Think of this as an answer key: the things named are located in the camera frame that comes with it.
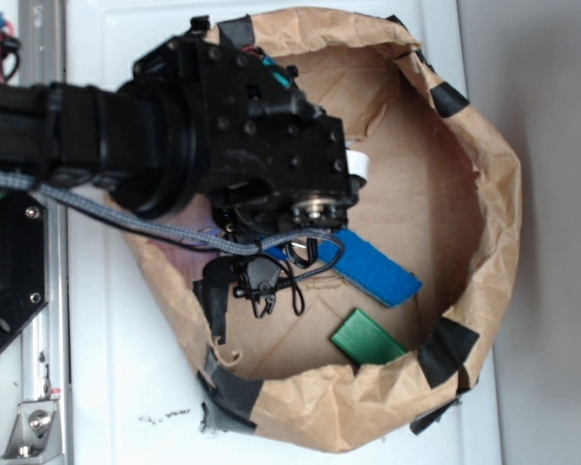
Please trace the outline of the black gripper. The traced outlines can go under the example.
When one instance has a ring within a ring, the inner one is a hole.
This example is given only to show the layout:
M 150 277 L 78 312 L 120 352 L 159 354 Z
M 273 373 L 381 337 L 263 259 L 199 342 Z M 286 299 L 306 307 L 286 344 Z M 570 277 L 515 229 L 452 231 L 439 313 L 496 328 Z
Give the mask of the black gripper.
M 198 190 L 224 233 L 247 242 L 299 229 L 337 232 L 367 184 L 370 157 L 341 119 L 283 84 L 278 68 L 229 46 L 193 42 Z

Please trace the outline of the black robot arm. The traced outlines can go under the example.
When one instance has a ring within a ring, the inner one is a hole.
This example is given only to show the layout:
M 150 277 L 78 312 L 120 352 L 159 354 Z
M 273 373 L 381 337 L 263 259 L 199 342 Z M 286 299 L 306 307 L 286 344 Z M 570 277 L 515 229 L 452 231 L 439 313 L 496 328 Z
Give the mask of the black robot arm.
M 367 170 L 343 123 L 252 46 L 174 37 L 115 92 L 0 84 L 0 171 L 63 188 L 91 184 L 143 219 L 208 198 L 224 231 L 249 239 L 337 231 Z

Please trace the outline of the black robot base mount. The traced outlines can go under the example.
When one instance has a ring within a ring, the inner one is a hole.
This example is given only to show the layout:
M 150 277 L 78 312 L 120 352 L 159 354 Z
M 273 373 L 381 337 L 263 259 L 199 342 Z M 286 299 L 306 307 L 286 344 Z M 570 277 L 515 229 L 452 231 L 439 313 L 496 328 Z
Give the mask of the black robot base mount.
M 46 208 L 11 192 L 0 198 L 0 355 L 46 305 Z

